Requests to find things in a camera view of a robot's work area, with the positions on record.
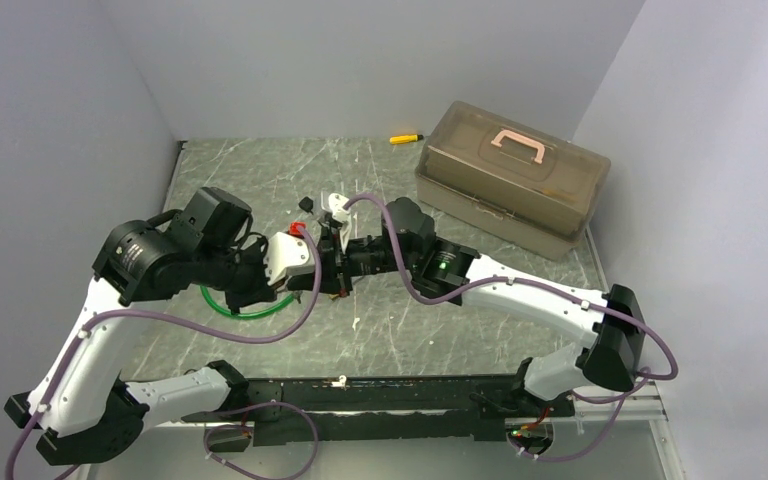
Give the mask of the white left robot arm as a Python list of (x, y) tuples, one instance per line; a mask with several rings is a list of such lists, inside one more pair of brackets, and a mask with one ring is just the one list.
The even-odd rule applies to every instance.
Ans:
[(36, 448), (48, 464), (104, 463), (162, 423), (200, 412), (232, 420), (245, 411), (248, 381), (224, 361), (148, 382), (124, 381), (121, 372), (151, 321), (197, 329), (149, 303), (195, 285), (223, 292), (238, 313), (274, 301), (293, 268), (314, 269), (308, 238), (265, 237), (252, 224), (247, 203), (203, 187), (182, 209), (111, 231), (55, 362), (33, 390), (12, 395), (4, 407), (22, 439), (39, 433)]

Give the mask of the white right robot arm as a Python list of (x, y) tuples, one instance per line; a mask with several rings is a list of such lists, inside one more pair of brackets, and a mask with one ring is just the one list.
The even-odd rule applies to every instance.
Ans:
[(555, 329), (571, 344), (524, 360), (515, 375), (511, 401), (524, 415), (582, 386), (633, 390), (644, 332), (629, 289), (581, 290), (517, 271), (438, 236), (434, 219), (406, 197), (383, 206), (380, 236), (352, 239), (349, 202), (329, 196), (318, 241), (299, 232), (271, 238), (270, 285), (344, 295), (355, 277), (397, 271), (423, 304), (489, 308)]

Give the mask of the yellow screwdriver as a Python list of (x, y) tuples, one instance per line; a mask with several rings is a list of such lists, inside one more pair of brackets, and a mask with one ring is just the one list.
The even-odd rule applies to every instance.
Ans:
[(390, 137), (389, 143), (391, 145), (402, 145), (402, 144), (419, 142), (419, 141), (422, 141), (423, 139), (424, 139), (424, 136), (422, 134), (399, 135), (399, 136)]

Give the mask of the translucent brown toolbox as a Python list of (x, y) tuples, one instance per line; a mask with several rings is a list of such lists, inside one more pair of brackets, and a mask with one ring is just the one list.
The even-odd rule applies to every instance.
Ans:
[(415, 169), (420, 201), (550, 260), (585, 236), (610, 160), (456, 101)]

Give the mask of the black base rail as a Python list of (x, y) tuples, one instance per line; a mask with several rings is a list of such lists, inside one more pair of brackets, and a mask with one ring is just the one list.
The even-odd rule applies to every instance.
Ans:
[(215, 412), (185, 416), (187, 423), (238, 423), (254, 429), (256, 446), (311, 439), (357, 441), (467, 437), (503, 441), (510, 430), (543, 418), (570, 418), (572, 399), (563, 394), (536, 404), (515, 392), (511, 374), (355, 377), (345, 389), (335, 378), (252, 379), (248, 393)]

